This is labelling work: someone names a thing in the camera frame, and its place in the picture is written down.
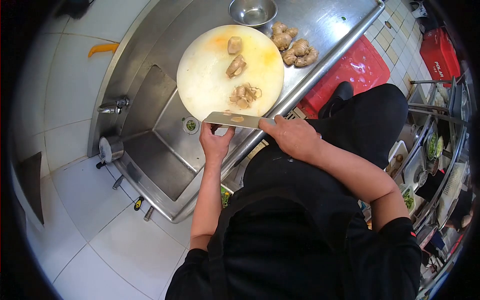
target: cutting board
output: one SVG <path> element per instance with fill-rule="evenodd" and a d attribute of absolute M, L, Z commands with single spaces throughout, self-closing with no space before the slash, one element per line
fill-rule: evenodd
<path fill-rule="evenodd" d="M 227 43 L 232 36 L 242 38 L 241 54 L 246 69 L 230 79 L 225 74 L 232 60 Z M 276 102 L 283 85 L 284 66 L 274 43 L 260 31 L 240 26 L 225 25 L 211 29 L 185 50 L 177 71 L 177 87 L 185 108 L 199 121 L 212 111 L 260 117 Z M 252 107 L 241 109 L 229 97 L 236 86 L 243 83 L 260 88 L 262 96 Z"/>

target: cleaver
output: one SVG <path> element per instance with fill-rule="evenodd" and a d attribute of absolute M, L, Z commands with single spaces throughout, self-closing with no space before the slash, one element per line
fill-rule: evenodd
<path fill-rule="evenodd" d="M 208 117 L 204 119 L 204 122 L 212 123 L 212 124 L 220 124 L 220 125 L 223 125 L 222 127 L 224 128 L 227 126 L 235 126 L 235 127 L 243 127 L 243 128 L 260 129 L 258 128 L 258 121 L 260 121 L 261 119 L 266 120 L 268 123 L 272 125 L 276 125 L 275 120 L 273 119 L 247 116 L 247 115 L 234 114 L 234 113 L 225 113 L 220 111 L 214 111 L 210 113 Z"/>

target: black shoe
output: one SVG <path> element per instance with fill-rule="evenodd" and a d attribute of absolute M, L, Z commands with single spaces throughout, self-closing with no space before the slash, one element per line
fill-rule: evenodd
<path fill-rule="evenodd" d="M 353 86 L 348 81 L 340 82 L 336 87 L 330 99 L 323 107 L 318 111 L 318 118 L 325 119 L 333 116 L 333 114 L 339 111 L 341 108 L 337 109 L 340 106 L 341 102 L 348 100 L 353 97 Z"/>

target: sink drain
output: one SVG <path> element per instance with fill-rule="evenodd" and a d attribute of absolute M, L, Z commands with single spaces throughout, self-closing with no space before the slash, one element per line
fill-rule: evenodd
<path fill-rule="evenodd" d="M 196 134 L 200 128 L 200 123 L 194 117 L 185 118 L 182 122 L 183 130 L 188 134 Z"/>

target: black pants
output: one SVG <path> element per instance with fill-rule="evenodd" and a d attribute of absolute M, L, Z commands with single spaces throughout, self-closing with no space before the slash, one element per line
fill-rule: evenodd
<path fill-rule="evenodd" d="M 307 122 L 325 141 L 383 169 L 388 165 L 388 153 L 400 135 L 407 113 L 408 105 L 402 92 L 395 85 L 383 84 L 346 100 L 335 115 Z M 345 190 L 325 172 L 283 153 L 273 138 L 266 140 L 269 146 L 259 151 L 245 170 L 244 187 L 293 182 L 324 191 Z"/>

